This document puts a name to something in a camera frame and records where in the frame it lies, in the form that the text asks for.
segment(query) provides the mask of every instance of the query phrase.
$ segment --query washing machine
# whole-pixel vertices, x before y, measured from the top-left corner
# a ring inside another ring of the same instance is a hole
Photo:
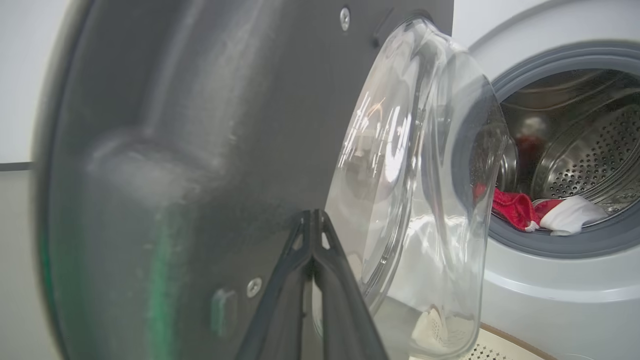
[[[528,130],[535,133],[534,128],[541,130],[538,126],[551,126],[543,132],[552,129],[562,133],[553,127],[557,122],[549,121],[549,116],[556,120],[567,119],[572,126],[580,127],[576,119],[580,118],[579,111],[589,106],[587,98],[579,101],[578,113],[564,118],[538,110],[546,107],[553,113],[551,108],[563,102],[558,97],[559,92],[573,85],[581,87],[572,81],[594,76],[591,79],[595,82],[581,92],[588,94],[602,86],[596,78],[608,72],[606,77],[622,76],[629,80],[627,85],[623,85],[625,81],[620,86],[614,85],[614,92],[622,91],[622,97],[627,91],[634,92],[634,78],[640,74],[640,28],[634,20],[634,14],[639,10],[640,4],[635,1],[480,3],[458,0],[453,35],[469,48],[491,79],[503,102],[502,109],[514,137],[526,136]],[[541,100],[542,97],[549,101],[555,98],[555,101],[551,104]],[[629,116],[628,125],[636,126],[640,122],[632,114],[636,114],[633,109],[637,98],[632,95],[627,99],[631,106],[627,109],[632,111],[620,115],[622,118]],[[532,127],[527,128],[523,123],[527,121]],[[540,197],[551,197],[556,191],[560,191],[557,194],[570,193],[574,188],[580,190],[583,185],[588,191],[587,188],[594,186],[593,182],[598,185],[599,180],[594,175],[604,175],[603,165],[616,168],[620,159],[624,161],[625,154],[632,152],[624,146],[636,146],[629,143],[629,140],[638,139],[636,128],[625,127],[623,133],[619,133],[624,126],[613,129],[609,123],[600,125],[596,131],[600,133],[585,135],[595,138],[582,152],[575,146],[571,149],[563,147],[561,152],[552,155],[555,150],[546,148],[550,158],[558,158],[562,153],[567,156],[565,160],[571,160],[565,162],[566,167],[556,163],[554,171],[546,168],[551,176],[547,181],[549,187],[541,189],[544,195],[538,194]],[[620,138],[612,139],[614,133]],[[571,141],[560,140],[559,143],[570,146]],[[606,152],[601,152],[606,151],[609,143],[615,145],[609,148],[616,158],[602,159]],[[535,152],[531,148],[520,150]],[[544,151],[540,151],[538,159],[544,155]],[[599,173],[595,173],[598,168],[594,160],[600,161]],[[568,175],[570,180],[577,179],[572,175],[586,175],[589,164],[592,171],[588,183],[574,186],[574,182],[567,188],[569,184],[562,182],[564,177]],[[627,176],[635,177],[635,170],[624,171]],[[534,174],[526,176],[534,181]],[[554,183],[565,186],[558,188]],[[618,186],[609,191],[620,192],[613,195],[620,203],[609,205],[620,208],[611,208],[611,214],[615,216],[585,227],[580,235],[562,238],[523,234],[499,219],[492,220],[484,272],[484,322],[544,349],[557,359],[637,357],[640,348],[634,339],[640,334],[640,247],[637,246],[640,233],[636,188],[633,182],[610,186]]]

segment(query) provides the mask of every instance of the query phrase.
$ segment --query screw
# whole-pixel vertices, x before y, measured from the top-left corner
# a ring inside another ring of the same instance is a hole
[[[249,284],[247,284],[246,296],[250,298],[256,296],[260,291],[261,287],[262,287],[262,279],[259,277],[256,277],[255,279],[251,280]]]
[[[211,330],[221,338],[229,337],[236,328],[237,299],[230,289],[219,289],[211,299]]]
[[[340,11],[340,26],[342,26],[343,31],[347,31],[349,29],[349,25],[351,24],[351,13],[349,9],[345,6]]]

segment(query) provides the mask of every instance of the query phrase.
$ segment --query open door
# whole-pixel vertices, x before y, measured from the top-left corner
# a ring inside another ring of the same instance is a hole
[[[493,188],[508,140],[468,53],[425,18],[378,55],[326,203],[392,359],[474,345]],[[316,289],[314,316],[322,326]]]

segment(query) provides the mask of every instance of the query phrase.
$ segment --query red fabric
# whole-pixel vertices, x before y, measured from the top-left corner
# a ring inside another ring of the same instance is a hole
[[[541,138],[532,135],[519,136],[515,142],[518,147],[518,161],[520,162],[520,166],[534,170],[536,168],[535,163],[538,162],[538,157],[543,151],[542,144],[545,142]]]
[[[493,209],[520,231],[532,231],[532,222],[540,225],[531,199],[523,193],[505,193],[498,189],[493,193]]]
[[[484,194],[485,190],[486,190],[485,184],[476,184],[474,186],[474,204],[477,203],[478,199],[480,198],[480,196],[482,196],[482,194]]]
[[[538,217],[542,219],[551,209],[556,207],[562,201],[564,201],[564,199],[541,200],[533,207],[533,209],[535,210],[536,214],[538,214]]]

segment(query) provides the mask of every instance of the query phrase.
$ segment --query stainless steel drum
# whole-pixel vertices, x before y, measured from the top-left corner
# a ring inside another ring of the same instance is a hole
[[[515,146],[504,155],[498,189],[532,200],[579,194],[612,216],[639,200],[637,80],[585,70],[530,87],[502,103]]]

